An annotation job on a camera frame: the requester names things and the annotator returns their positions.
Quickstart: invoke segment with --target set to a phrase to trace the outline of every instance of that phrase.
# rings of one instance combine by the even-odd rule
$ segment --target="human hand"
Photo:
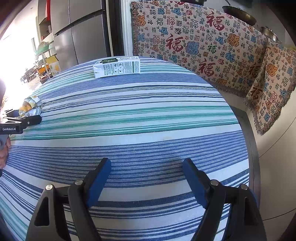
[[[3,169],[6,166],[6,161],[8,157],[8,149],[10,147],[10,138],[6,140],[5,147],[0,151],[0,169]]]

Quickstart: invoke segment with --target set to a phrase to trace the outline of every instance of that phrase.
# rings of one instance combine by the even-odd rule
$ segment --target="metal pot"
[[[260,28],[260,32],[262,34],[264,34],[266,37],[270,38],[271,40],[273,40],[276,43],[281,43],[281,41],[279,41],[277,35],[275,35],[275,33],[272,31],[272,29],[270,29],[269,27],[265,26],[265,27],[261,27]]]
[[[228,0],[225,0],[229,6],[223,6],[223,11],[224,13],[227,13],[231,16],[234,16],[242,21],[244,21],[245,23],[254,26],[255,23],[257,22],[257,20],[250,14],[248,14],[247,12],[245,12],[244,10],[242,10],[241,8],[238,7],[232,7],[230,5],[230,2]]]

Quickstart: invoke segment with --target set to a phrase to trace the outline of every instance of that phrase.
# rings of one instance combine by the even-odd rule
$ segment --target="metal screw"
[[[48,184],[48,185],[45,187],[46,190],[51,190],[52,188],[53,188],[53,185],[51,185],[51,184]]]
[[[75,181],[75,185],[79,186],[83,183],[83,181],[81,179],[78,179]]]
[[[241,189],[247,190],[248,186],[246,184],[241,184]]]
[[[218,186],[219,182],[217,180],[213,179],[213,180],[211,180],[211,185]]]

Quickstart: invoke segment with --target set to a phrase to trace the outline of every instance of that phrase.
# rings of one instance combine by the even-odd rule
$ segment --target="striped tablecloth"
[[[42,122],[12,135],[0,178],[0,210],[25,240],[44,187],[71,184],[103,157],[112,171],[89,211],[104,240],[189,241],[204,209],[181,163],[190,157],[210,179],[248,184],[249,164],[238,121],[222,96],[192,72],[141,59],[141,74],[95,79],[95,61],[77,65],[38,89]],[[221,240],[229,205],[216,240]],[[65,215],[78,240],[69,207]]]

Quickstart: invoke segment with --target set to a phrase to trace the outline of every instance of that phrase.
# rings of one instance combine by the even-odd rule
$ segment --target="white carton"
[[[93,65],[96,78],[120,74],[139,74],[140,59],[138,56],[122,56],[100,59]]]

